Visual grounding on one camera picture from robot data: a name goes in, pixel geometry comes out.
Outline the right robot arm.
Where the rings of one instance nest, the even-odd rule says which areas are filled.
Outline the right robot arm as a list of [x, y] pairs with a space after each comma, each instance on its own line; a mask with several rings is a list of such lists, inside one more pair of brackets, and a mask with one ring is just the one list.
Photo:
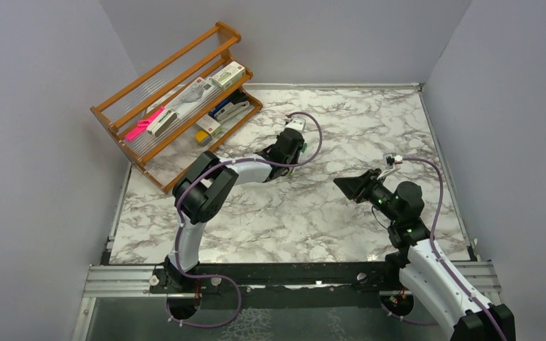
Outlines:
[[385, 257], [383, 283], [411, 291], [450, 340], [515, 340], [515, 318], [505, 304], [496, 305], [466, 280], [447, 259], [420, 217], [422, 189], [401, 182], [387, 189], [379, 169], [356, 177], [335, 178], [351, 201], [369, 202], [389, 219], [389, 239], [396, 252]]

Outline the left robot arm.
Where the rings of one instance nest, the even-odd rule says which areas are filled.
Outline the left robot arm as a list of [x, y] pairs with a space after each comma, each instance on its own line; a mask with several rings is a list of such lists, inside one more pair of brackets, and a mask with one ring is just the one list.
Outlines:
[[245, 183], [266, 183], [290, 172], [298, 163], [304, 138], [299, 130], [285, 128], [276, 141], [244, 158], [223, 159], [205, 151], [188, 167], [173, 189], [181, 213], [174, 246], [168, 255], [173, 268], [168, 282], [177, 291], [192, 288], [199, 263], [198, 252], [208, 221], [222, 208], [231, 190]]

